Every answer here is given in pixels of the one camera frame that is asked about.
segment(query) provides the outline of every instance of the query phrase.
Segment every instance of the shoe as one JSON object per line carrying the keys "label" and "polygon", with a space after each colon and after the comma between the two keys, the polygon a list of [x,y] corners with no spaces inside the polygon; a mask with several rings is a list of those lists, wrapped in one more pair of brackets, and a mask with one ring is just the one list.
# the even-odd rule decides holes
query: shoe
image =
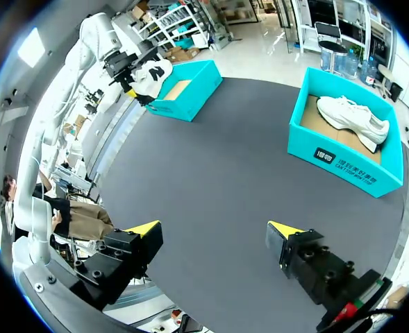
{"label": "shoe", "polygon": [[173,66],[167,59],[159,61],[149,60],[131,74],[134,82],[130,83],[137,95],[158,97],[162,83],[172,74]]}
{"label": "shoe", "polygon": [[376,151],[378,144],[386,140],[390,130],[388,120],[381,121],[367,106],[357,105],[345,96],[338,99],[322,96],[317,100],[317,108],[333,127],[338,130],[343,128],[353,130],[372,153]]}

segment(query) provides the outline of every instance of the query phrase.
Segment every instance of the gray table surface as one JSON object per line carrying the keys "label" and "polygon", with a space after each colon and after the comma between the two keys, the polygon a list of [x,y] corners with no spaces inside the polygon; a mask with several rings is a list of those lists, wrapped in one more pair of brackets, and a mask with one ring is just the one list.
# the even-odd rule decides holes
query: gray table surface
{"label": "gray table surface", "polygon": [[147,273],[216,333],[314,332],[325,314],[266,248],[268,220],[316,229],[357,275],[397,242],[406,186],[373,198],[287,154],[298,93],[225,78],[192,123],[146,112],[101,188],[117,227],[162,221]]}

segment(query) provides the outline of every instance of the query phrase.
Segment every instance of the black and white sneaker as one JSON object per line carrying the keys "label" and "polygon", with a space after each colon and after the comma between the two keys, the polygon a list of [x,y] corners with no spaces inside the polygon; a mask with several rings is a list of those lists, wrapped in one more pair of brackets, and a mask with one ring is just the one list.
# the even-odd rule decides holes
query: black and white sneaker
{"label": "black and white sneaker", "polygon": [[140,96],[156,99],[160,93],[162,83],[172,74],[173,66],[167,59],[159,61],[149,60],[138,69],[132,78],[130,86]]}

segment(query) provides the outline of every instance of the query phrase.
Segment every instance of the water bottle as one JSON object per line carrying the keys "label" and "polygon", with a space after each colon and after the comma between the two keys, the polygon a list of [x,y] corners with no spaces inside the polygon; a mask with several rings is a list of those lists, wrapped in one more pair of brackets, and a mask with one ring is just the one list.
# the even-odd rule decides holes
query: water bottle
{"label": "water bottle", "polygon": [[331,69],[331,56],[332,53],[322,49],[322,56],[320,57],[320,68],[323,71],[329,71]]}
{"label": "water bottle", "polygon": [[346,66],[344,69],[344,76],[353,80],[357,77],[358,60],[354,54],[353,49],[349,49],[348,58],[346,59]]}
{"label": "water bottle", "polygon": [[372,57],[369,57],[369,62],[367,64],[367,70],[366,70],[365,84],[373,85],[374,81],[376,80],[376,74],[377,74],[377,68],[374,65],[374,59]]}
{"label": "water bottle", "polygon": [[360,81],[366,83],[366,74],[368,70],[368,60],[363,60],[362,69],[360,70]]}

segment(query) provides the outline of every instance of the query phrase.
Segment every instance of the shoe sole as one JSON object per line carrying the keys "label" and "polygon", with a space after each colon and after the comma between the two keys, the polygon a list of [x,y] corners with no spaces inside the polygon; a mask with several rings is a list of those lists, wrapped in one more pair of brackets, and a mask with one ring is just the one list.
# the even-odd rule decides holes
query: shoe sole
{"label": "shoe sole", "polygon": [[353,128],[343,125],[342,123],[339,123],[338,121],[330,118],[327,114],[324,114],[323,111],[320,110],[320,108],[318,107],[318,104],[317,104],[317,109],[318,109],[318,112],[320,112],[320,114],[322,115],[323,119],[326,120],[328,123],[330,123],[332,127],[338,130],[344,130],[344,129],[352,130],[358,136],[358,139],[362,142],[363,146],[368,148],[368,150],[371,151],[372,153],[376,152],[377,144],[373,142],[371,139],[369,139],[368,137],[364,136],[361,133],[357,133]]}

